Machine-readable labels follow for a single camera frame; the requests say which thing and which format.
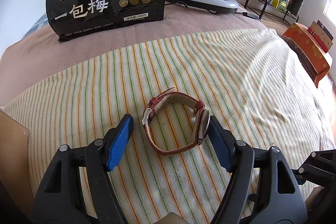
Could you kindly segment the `red strap wristwatch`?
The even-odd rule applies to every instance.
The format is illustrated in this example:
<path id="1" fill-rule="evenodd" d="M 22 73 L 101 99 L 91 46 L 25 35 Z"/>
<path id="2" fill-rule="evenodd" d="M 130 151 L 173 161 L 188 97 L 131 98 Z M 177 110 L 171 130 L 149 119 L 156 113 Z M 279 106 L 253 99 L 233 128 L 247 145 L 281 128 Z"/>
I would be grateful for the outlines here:
<path id="1" fill-rule="evenodd" d="M 190 117 L 187 114 L 185 114 L 187 121 L 183 122 L 182 118 L 179 117 L 176 108 L 172 108 L 174 113 L 169 114 L 166 108 L 172 104 L 180 104 L 188 107 L 194 113 L 194 122 L 190 122 Z M 162 111 L 165 112 L 166 120 L 169 124 L 169 130 L 173 137 L 178 136 L 178 133 L 174 130 L 177 128 L 182 130 L 184 124 L 189 125 L 193 129 L 191 133 L 193 138 L 190 144 L 173 150 L 163 150 L 157 146 L 155 143 L 154 134 L 150 129 L 150 125 L 152 121 L 154 121 L 154 118 Z M 195 99 L 186 93 L 179 92 L 176 87 L 168 88 L 164 92 L 153 97 L 146 105 L 142 116 L 143 129 L 145 130 L 149 143 L 157 151 L 157 153 L 163 156 L 171 156 L 183 153 L 197 145 L 202 144 L 206 137 L 206 131 L 208 129 L 209 122 L 210 113 L 206 109 L 205 103 L 202 100 Z"/>

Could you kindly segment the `brown cardboard box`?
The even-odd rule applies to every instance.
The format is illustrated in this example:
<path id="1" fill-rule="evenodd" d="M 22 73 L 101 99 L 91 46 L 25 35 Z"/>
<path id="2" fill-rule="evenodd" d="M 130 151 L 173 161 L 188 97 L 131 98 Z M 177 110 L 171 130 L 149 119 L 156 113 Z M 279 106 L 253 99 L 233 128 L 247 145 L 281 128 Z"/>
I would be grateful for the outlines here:
<path id="1" fill-rule="evenodd" d="M 1 111 L 1 182 L 25 216 L 33 205 L 28 168 L 29 130 Z"/>

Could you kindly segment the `orange gift box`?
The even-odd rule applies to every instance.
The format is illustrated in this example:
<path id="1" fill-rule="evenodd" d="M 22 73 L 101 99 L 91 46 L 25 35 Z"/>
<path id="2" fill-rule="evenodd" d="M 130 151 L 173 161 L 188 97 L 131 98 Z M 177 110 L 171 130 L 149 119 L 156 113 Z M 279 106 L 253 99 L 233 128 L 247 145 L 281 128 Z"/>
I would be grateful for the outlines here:
<path id="1" fill-rule="evenodd" d="M 321 48 L 309 29 L 300 23 L 293 23 L 281 38 L 297 54 L 303 68 L 317 88 L 320 80 L 329 73 L 333 63 L 330 54 Z"/>

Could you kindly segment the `striped yellow towel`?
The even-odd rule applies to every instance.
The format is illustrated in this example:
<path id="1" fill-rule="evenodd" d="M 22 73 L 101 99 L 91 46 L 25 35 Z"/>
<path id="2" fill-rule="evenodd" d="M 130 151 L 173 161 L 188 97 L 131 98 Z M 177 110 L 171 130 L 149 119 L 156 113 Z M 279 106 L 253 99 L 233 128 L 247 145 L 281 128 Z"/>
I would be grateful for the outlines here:
<path id="1" fill-rule="evenodd" d="M 335 149 L 328 100 L 272 29 L 201 32 L 114 50 L 26 89 L 3 111 L 29 130 L 33 194 L 57 149 L 101 139 L 125 114 L 125 144 L 109 149 L 108 177 L 129 223 L 173 212 L 210 223 L 230 180 L 210 116 L 251 147 L 278 147 L 297 169 Z"/>

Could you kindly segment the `pink brown blanket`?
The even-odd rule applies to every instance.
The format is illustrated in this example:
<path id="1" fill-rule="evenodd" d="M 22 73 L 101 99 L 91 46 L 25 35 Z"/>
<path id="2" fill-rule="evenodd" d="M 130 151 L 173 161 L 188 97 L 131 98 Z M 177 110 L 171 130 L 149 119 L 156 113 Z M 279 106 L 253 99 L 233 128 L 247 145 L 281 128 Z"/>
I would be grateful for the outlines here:
<path id="1" fill-rule="evenodd" d="M 1 106 L 23 91 L 73 65 L 119 48 L 198 32 L 264 29 L 259 20 L 242 14 L 210 14 L 181 5 L 165 7 L 162 21 L 96 32 L 60 43 L 50 26 L 8 47 L 1 58 Z"/>

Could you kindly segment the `yellow green boxes on rack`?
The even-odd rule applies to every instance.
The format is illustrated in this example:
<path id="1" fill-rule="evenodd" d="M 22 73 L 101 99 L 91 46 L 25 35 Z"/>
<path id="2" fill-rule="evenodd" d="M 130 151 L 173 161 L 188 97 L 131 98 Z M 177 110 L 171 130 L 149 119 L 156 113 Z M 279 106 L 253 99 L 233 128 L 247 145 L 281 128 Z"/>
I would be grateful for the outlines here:
<path id="1" fill-rule="evenodd" d="M 289 0 L 268 0 L 268 5 L 271 5 L 278 11 L 286 12 Z"/>

